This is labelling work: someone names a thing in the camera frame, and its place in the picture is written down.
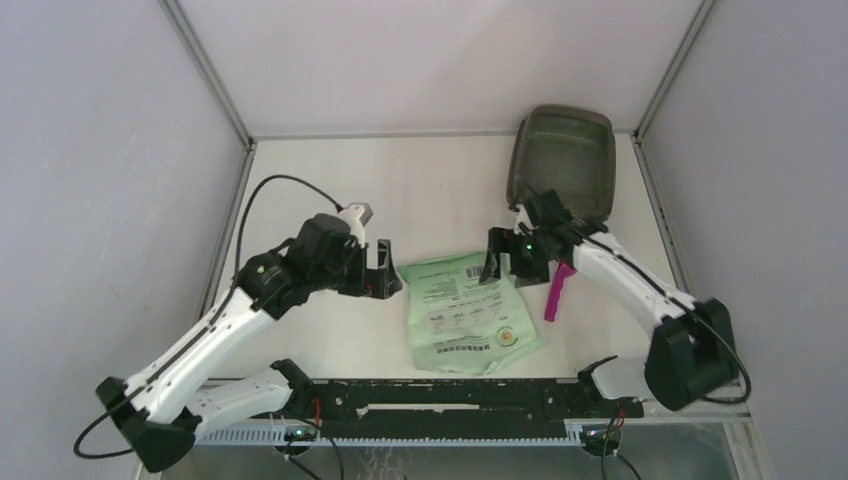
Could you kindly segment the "magenta plastic scoop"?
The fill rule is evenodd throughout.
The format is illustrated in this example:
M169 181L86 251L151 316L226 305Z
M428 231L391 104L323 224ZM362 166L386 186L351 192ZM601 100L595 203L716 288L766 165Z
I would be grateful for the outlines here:
M546 300L543 319L546 322L553 323L557 318L559 302L563 289L569 278L573 277L577 271L565 262L559 262L554 274L551 278L548 297Z

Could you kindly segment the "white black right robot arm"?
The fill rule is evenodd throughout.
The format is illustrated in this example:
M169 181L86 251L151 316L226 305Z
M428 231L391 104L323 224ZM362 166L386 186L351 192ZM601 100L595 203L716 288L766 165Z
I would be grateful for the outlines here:
M553 190L513 207L515 223L487 233L481 284L501 279L502 261L518 287L549 281L549 265L563 263L602 287L649 340L641 357L613 355L581 372L578 402L592 416L618 399L648 398L672 411L697 401L746 402L750 374L735 346L728 308L699 300L661 280L630 255L600 220L574 216Z

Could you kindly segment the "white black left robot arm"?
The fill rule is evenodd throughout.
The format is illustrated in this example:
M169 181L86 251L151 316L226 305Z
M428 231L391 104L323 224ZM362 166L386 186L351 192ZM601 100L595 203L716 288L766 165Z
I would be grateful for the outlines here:
M367 266L371 216L368 204L353 203L308 219L295 238L247 260L213 308L149 366L101 382L98 399L147 471L170 468L205 435L250 417L298 417L310 409L313 382L291 359L223 386L202 386L239 347L315 292L388 299L401 290L390 241L379 240L378 265Z

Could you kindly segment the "green cat litter bag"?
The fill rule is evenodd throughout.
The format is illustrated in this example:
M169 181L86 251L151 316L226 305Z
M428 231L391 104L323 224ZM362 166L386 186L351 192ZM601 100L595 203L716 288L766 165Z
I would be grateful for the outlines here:
M416 369L487 375L541 348L513 279L480 282L485 259L478 251L398 268L409 296L407 342Z

